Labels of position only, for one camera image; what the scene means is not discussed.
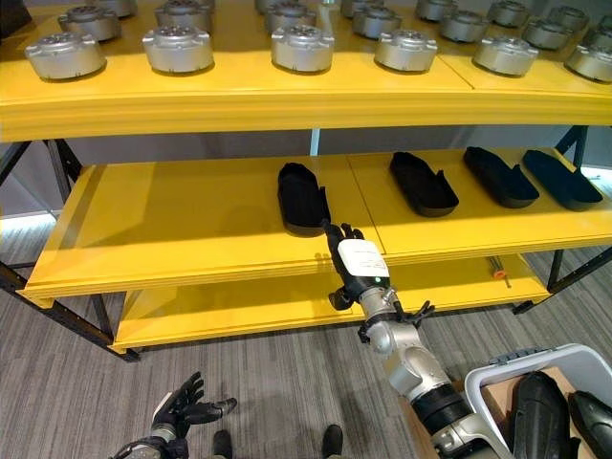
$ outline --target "white plastic crate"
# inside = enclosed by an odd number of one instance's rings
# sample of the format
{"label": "white plastic crate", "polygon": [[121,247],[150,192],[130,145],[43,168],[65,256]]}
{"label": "white plastic crate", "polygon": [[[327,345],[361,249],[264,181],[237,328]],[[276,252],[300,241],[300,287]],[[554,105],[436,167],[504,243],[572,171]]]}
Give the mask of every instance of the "white plastic crate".
{"label": "white plastic crate", "polygon": [[471,370],[465,381],[468,402],[475,412],[485,418],[504,445],[506,441],[485,404],[480,388],[553,366],[563,373],[576,390],[590,392],[605,404],[612,405],[612,368],[597,352],[582,344],[565,344],[555,349]]}

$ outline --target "shelf board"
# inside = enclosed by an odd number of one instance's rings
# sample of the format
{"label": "shelf board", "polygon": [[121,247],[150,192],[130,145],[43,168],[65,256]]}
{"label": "shelf board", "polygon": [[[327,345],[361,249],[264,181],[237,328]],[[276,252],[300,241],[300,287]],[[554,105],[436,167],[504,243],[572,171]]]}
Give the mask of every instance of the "shelf board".
{"label": "shelf board", "polygon": [[[556,61],[543,59],[525,78],[494,76],[461,64],[462,56],[455,62],[456,50],[436,36],[440,53],[431,70],[400,75],[376,65],[376,41],[354,35],[339,14],[331,70],[284,72],[272,65],[263,18],[246,0],[217,6],[211,70],[162,76],[151,71],[141,44],[155,27],[159,3],[139,2],[138,15],[121,20],[122,38],[101,44],[108,59],[103,72],[62,83],[38,78],[23,53],[58,31],[56,18],[68,6],[30,8],[33,22],[0,45],[0,141],[313,126],[612,124],[611,87],[574,76]],[[397,11],[405,27],[435,36],[412,10]]]}
{"label": "shelf board", "polygon": [[92,165],[78,178],[24,295],[330,271],[324,235],[296,237],[283,227],[277,175],[287,162],[317,175],[335,220],[381,246],[343,155]]}
{"label": "shelf board", "polygon": [[[554,149],[539,149],[574,169]],[[526,148],[491,151],[512,166],[521,163]],[[459,206],[450,215],[426,218],[408,206],[389,171],[391,153],[348,157],[390,264],[612,243],[609,197],[583,212],[568,210],[523,167],[540,197],[527,208],[503,208],[464,164],[464,150],[412,153],[427,161],[433,171],[444,170],[459,198]]]}
{"label": "shelf board", "polygon": [[[433,23],[415,19],[412,25],[436,38],[438,56],[476,91],[534,91],[560,95],[583,93],[601,97],[601,101],[610,100],[612,97],[612,85],[582,78],[563,66],[563,62],[580,43],[586,29],[574,35],[567,46],[558,52],[540,51],[537,60],[525,76],[508,77],[479,69],[472,64],[471,58],[478,49],[478,43],[455,43],[447,40],[438,33],[438,27]],[[491,24],[485,36],[520,37],[522,31],[522,28],[510,29]],[[548,122],[547,118],[542,119],[542,123],[544,122]]]}
{"label": "shelf board", "polygon": [[[512,287],[494,280],[486,258],[393,267],[408,312],[430,300],[437,311],[541,300],[546,289],[519,255],[502,262]],[[359,305],[335,311],[335,273],[128,292],[113,348],[168,344],[363,319]]]}

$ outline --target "gray carpet floor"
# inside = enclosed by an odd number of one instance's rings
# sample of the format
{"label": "gray carpet floor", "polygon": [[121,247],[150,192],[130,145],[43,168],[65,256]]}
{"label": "gray carpet floor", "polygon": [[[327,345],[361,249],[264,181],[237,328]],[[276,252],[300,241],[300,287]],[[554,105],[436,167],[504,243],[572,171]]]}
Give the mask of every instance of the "gray carpet floor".
{"label": "gray carpet floor", "polygon": [[[51,228],[5,231],[0,257],[35,259]],[[599,251],[567,252],[562,272]],[[552,255],[528,258],[545,278]],[[454,379],[496,355],[568,342],[612,362],[611,280],[612,263],[522,316],[507,307],[434,316],[422,337]],[[117,323],[121,296],[105,299]],[[66,304],[95,321],[86,299]],[[208,455],[222,427],[238,459],[314,458],[330,423],[343,427],[345,453],[355,459],[417,457],[382,364],[360,344],[357,326],[158,347],[125,363],[0,292],[0,458],[108,457],[145,435],[161,397],[195,370],[205,375],[208,399],[233,396],[239,406],[191,429],[193,458]]]}

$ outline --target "screwdriver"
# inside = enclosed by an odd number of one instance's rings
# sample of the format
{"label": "screwdriver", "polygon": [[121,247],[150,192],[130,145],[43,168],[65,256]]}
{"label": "screwdriver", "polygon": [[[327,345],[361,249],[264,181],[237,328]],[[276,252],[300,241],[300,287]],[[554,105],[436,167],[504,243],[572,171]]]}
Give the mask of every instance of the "screwdriver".
{"label": "screwdriver", "polygon": [[502,265],[499,256],[488,256],[487,259],[489,260],[489,263],[491,263],[493,278],[504,279],[506,282],[506,287],[511,289],[512,285],[510,285],[510,280],[508,280],[508,275],[506,274],[506,270],[504,270],[504,265]]}

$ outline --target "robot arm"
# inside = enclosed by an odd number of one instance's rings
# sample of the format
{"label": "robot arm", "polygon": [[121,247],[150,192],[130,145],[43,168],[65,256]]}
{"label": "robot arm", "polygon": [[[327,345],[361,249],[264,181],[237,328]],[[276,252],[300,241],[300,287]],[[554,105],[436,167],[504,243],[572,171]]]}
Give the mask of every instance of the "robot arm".
{"label": "robot arm", "polygon": [[428,302],[408,315],[376,246],[358,229],[324,222],[336,271],[343,287],[330,294],[336,309],[358,302],[366,314],[360,338],[384,358],[391,385],[408,399],[444,458],[512,459],[484,419],[473,413],[450,383],[436,358],[423,346],[417,326],[433,310]]}
{"label": "robot arm", "polygon": [[197,424],[212,423],[236,408],[236,399],[199,403],[204,395],[200,372],[168,392],[153,415],[148,437],[122,447],[112,459],[187,459],[186,435]]}

